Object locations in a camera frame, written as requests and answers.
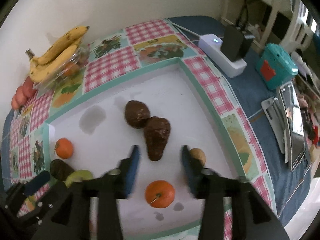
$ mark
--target black power adapter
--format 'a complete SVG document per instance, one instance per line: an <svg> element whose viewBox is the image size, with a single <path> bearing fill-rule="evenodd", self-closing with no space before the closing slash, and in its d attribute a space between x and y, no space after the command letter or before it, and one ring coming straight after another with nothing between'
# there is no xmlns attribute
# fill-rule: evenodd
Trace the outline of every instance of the black power adapter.
<svg viewBox="0 0 320 240"><path fill-rule="evenodd" d="M235 62L245 57L253 39L254 35L248 30L242 31L239 27L228 25L220 50L231 62Z"/></svg>

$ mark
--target teal container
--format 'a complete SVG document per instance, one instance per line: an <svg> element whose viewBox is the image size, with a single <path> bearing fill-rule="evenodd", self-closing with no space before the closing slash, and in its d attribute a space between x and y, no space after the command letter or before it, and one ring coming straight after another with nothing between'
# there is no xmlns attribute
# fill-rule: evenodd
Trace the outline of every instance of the teal container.
<svg viewBox="0 0 320 240"><path fill-rule="evenodd" d="M276 90L298 74L290 55L279 45L269 43L256 66L269 90Z"/></svg>

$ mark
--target black cable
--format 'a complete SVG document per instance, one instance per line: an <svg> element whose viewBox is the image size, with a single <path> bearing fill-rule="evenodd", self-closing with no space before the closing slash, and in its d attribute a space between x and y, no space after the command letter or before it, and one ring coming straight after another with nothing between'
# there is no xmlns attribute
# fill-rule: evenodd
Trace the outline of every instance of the black cable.
<svg viewBox="0 0 320 240"><path fill-rule="evenodd" d="M246 18L248 19L249 18L249 11L248 11L248 4L247 4L247 0L243 0L244 1L244 8L245 8L245 11L246 11Z"/></svg>
<svg viewBox="0 0 320 240"><path fill-rule="evenodd" d="M254 2L257 2L257 1L259 1L259 0L250 0L250 1L247 2L247 5L252 4L252 3L254 3ZM241 20L241 17L242 17L242 14L243 14L244 9L245 9L245 5L242 6L241 11L240 11L240 14L239 14L239 17L238 17L238 19L237 19L237 21L236 21L236 26L237 26L237 27L238 27L239 24L240 24L240 20ZM247 24L248 24L248 17L246 17L246 19L245 19L245 21L244 21L243 28L245 28L245 27L247 26Z"/></svg>

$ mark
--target container lid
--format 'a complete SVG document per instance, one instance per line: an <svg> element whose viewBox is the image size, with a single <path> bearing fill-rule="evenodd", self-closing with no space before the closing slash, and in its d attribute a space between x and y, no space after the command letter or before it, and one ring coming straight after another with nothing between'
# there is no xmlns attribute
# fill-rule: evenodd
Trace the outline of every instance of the container lid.
<svg viewBox="0 0 320 240"><path fill-rule="evenodd" d="M290 55L279 45L268 43L266 48L273 54L279 63L286 69L289 74L297 75L298 67L292 61Z"/></svg>

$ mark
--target white power strip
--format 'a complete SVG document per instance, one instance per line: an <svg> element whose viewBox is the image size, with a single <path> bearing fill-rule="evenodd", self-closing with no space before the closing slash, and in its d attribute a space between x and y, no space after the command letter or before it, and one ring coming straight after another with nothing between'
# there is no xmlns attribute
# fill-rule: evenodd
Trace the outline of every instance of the white power strip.
<svg viewBox="0 0 320 240"><path fill-rule="evenodd" d="M224 72L233 78L242 74L247 63L244 59L231 62L221 51L222 40L214 34L200 36L198 47L203 50Z"/></svg>

